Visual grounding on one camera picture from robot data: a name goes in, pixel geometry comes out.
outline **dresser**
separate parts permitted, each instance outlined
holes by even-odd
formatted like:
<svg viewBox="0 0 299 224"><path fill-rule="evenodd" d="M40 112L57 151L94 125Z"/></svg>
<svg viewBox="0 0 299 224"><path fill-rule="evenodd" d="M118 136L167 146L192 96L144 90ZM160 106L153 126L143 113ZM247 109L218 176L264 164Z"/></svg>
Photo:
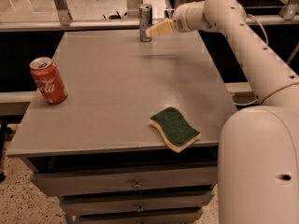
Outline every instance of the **dresser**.
<svg viewBox="0 0 299 224"><path fill-rule="evenodd" d="M197 32L67 32L53 60L68 97L38 91L7 151L78 223L193 223L217 184L218 141L236 111ZM180 153L149 125L173 106L201 132Z"/></svg>

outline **gray table surface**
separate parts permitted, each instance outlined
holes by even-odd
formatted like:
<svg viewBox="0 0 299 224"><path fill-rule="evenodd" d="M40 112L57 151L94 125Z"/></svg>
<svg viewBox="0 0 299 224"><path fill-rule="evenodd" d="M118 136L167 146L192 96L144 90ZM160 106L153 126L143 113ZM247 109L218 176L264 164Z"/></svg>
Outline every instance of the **gray table surface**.
<svg viewBox="0 0 299 224"><path fill-rule="evenodd" d="M57 48L67 99L36 93L9 157L168 148L150 117L173 106L217 145L235 105L197 32L140 42L138 30L68 32Z"/></svg>

